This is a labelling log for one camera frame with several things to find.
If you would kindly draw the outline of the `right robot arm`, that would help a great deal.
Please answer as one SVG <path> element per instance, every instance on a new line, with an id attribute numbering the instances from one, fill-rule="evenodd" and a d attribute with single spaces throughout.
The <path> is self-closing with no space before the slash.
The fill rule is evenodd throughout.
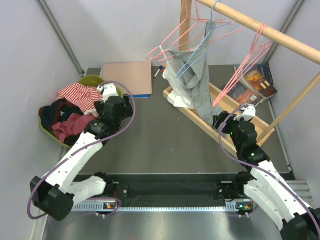
<path id="1" fill-rule="evenodd" d="M 234 194 L 252 199 L 277 226 L 282 239 L 318 240 L 320 210 L 312 208 L 294 192 L 258 145 L 258 134 L 252 123 L 255 107 L 245 104 L 236 111 L 241 113 L 223 111 L 213 117 L 218 141 L 222 142 L 223 134 L 229 135 L 236 149 L 236 156 L 228 151 L 225 154 L 246 168 L 233 185 Z"/>

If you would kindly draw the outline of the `maroon tank top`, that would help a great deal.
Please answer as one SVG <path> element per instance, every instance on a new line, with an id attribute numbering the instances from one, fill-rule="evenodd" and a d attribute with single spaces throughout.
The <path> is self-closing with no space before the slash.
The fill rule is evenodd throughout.
<path id="1" fill-rule="evenodd" d="M 68 137 L 81 134 L 87 125 L 95 119 L 96 117 L 93 114 L 80 115 L 72 113 L 67 121 L 53 125 L 53 134 L 60 142 L 65 143 Z"/>

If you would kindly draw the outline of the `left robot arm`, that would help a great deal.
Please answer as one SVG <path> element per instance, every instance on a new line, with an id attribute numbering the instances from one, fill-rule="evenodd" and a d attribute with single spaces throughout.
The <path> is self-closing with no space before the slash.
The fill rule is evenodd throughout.
<path id="1" fill-rule="evenodd" d="M 99 117 L 85 127 L 75 145 L 52 170 L 30 182 L 31 195 L 26 212 L 31 220 L 49 215 L 62 221 L 75 205 L 94 196 L 106 199 L 113 194 L 113 185 L 101 173 L 74 182 L 95 153 L 130 127 L 130 124 L 123 127 L 122 121 L 133 121 L 136 116 L 134 96 L 122 83 L 104 81 L 98 89 L 102 91 L 102 101 L 96 102 Z"/>

